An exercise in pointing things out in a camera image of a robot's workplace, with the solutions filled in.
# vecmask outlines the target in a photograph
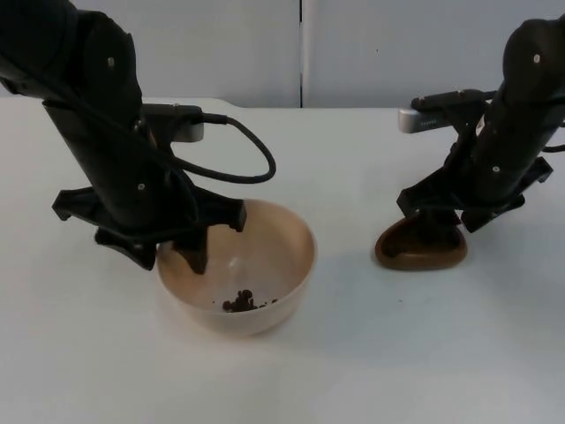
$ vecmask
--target black cable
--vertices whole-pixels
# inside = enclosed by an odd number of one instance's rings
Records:
[[[77,112],[82,113],[89,119],[92,119],[96,124],[102,126],[103,128],[111,129],[112,131],[121,135],[122,137],[117,137],[117,142],[128,144],[130,148],[135,148],[142,155],[144,155],[148,159],[156,161],[162,166],[173,169],[179,168],[181,170],[185,170],[187,172],[191,172],[205,178],[219,179],[221,181],[235,182],[237,184],[258,184],[271,179],[276,172],[276,166],[274,166],[275,161],[271,153],[268,151],[267,147],[265,147],[265,145],[259,140],[257,136],[255,136],[255,134],[253,134],[250,130],[248,130],[244,125],[242,125],[235,119],[233,120],[233,123],[229,123],[231,125],[234,125],[248,137],[248,134],[251,134],[252,138],[250,137],[250,140],[253,142],[253,144],[255,144],[263,154],[265,154],[265,151],[267,152],[267,155],[265,155],[265,157],[269,163],[269,171],[266,174],[256,177],[232,176],[230,174],[223,174],[221,172],[207,170],[206,168],[202,168],[198,165],[195,165],[194,163],[190,163],[176,156],[173,156],[168,152],[158,150],[147,143],[147,140],[143,139],[137,133],[127,130],[125,127],[121,126],[107,115],[91,107],[87,102],[84,102],[69,88],[65,89],[65,87],[60,87],[55,81],[51,79],[51,77],[44,75],[41,72],[37,72],[35,69],[32,69],[25,64],[22,64],[17,58],[9,53],[6,53],[1,47],[0,56],[2,56],[6,62],[11,64],[15,68],[20,69],[23,73],[26,73],[34,80],[37,80],[40,84],[53,92],[53,94],[58,96],[61,100],[65,101],[68,106],[75,109]]]
[[[194,119],[193,115],[183,115],[180,117],[175,118],[169,125],[167,130],[167,139],[166,144],[170,144],[175,135],[178,133],[178,130],[181,128],[188,121],[192,121]],[[275,174],[276,174],[276,161],[268,150],[267,146],[257,137],[249,128],[243,125],[241,122],[237,121],[233,117],[228,117],[226,115],[217,115],[215,113],[203,113],[201,116],[202,122],[204,124],[217,124],[217,125],[231,125],[236,127],[247,139],[255,145],[255,147],[265,156],[268,163],[268,171],[262,175],[256,175],[252,177],[242,176],[242,175],[233,175],[233,174],[226,174],[224,172],[219,172],[217,170],[210,170],[208,168],[202,168],[198,165],[192,165],[191,172],[201,177],[215,179],[217,181],[224,181],[227,183],[234,183],[234,184],[258,184],[264,183],[265,181],[269,181]]]

